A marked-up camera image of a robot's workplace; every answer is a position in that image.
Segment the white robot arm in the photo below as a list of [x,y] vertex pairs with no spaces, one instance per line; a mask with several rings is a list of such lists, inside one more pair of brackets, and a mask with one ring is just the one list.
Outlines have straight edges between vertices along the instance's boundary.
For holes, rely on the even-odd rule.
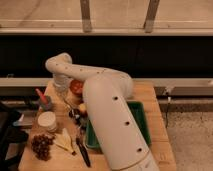
[[67,53],[45,62],[54,84],[65,89],[69,78],[83,83],[83,102],[112,171],[160,171],[151,150],[127,105],[133,80],[125,72],[77,65]]

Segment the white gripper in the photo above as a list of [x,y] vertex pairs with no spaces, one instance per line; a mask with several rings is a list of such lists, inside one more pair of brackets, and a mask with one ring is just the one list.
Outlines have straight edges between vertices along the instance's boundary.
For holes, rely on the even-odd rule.
[[53,76],[53,86],[57,95],[61,98],[66,98],[71,79],[64,75]]

